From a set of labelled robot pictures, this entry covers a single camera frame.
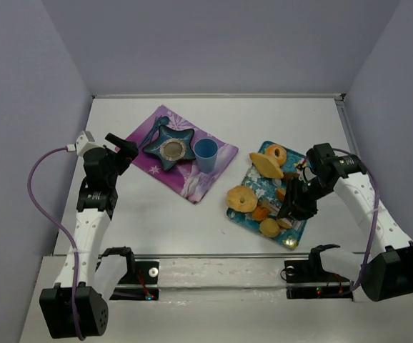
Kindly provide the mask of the orange round bun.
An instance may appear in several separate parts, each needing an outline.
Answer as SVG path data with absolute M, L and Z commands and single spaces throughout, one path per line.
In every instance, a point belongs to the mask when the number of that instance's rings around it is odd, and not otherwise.
M 256 222 L 262 222 L 269 215 L 269 210 L 265 207 L 257 206 L 252 212 L 252 219 Z

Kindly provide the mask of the metal tongs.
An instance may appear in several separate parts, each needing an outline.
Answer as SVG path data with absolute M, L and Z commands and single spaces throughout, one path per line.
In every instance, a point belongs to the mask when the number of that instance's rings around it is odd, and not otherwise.
M 269 215 L 271 218 L 277 220 L 280 219 L 277 215 L 279 213 L 279 208 L 273 204 L 271 204 L 268 200 L 266 199 L 259 199 L 258 200 L 258 205 L 261 207 L 265 207 L 269 210 Z M 306 224 L 304 221 L 297 221 L 295 219 L 289 219 L 289 218 L 282 218 L 282 219 L 287 219 L 292 223 L 292 228 L 295 230 L 301 230 L 304 225 Z

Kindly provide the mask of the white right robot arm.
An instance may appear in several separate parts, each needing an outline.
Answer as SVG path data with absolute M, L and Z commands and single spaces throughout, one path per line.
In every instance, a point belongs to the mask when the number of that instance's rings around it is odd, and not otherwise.
M 292 177 L 277 214 L 279 219 L 303 221 L 317 214 L 317 201 L 335 193 L 347 206 L 367 238 L 363 256 L 337 244 L 319 245 L 308 257 L 315 276 L 336 274 L 350 281 L 350 290 L 362 288 L 373 302 L 413 293 L 413 240 L 381 203 L 372 173 L 356 155 L 330 144 L 307 152 L 313 177 Z

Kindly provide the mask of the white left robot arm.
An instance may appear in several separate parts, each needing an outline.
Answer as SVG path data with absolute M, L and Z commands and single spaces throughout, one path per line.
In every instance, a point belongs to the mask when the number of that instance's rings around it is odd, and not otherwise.
M 105 139 L 117 147 L 112 151 L 82 131 L 64 151 L 83 160 L 86 173 L 76 204 L 76 224 L 70 232 L 59 222 L 70 249 L 54 285 L 42 289 L 39 304 L 52 338 L 83 341 L 105 333 L 108 302 L 119 281 L 135 272 L 134 253 L 129 247 L 101 249 L 118 200 L 116 183 L 138 156 L 132 141 L 113 134 Z

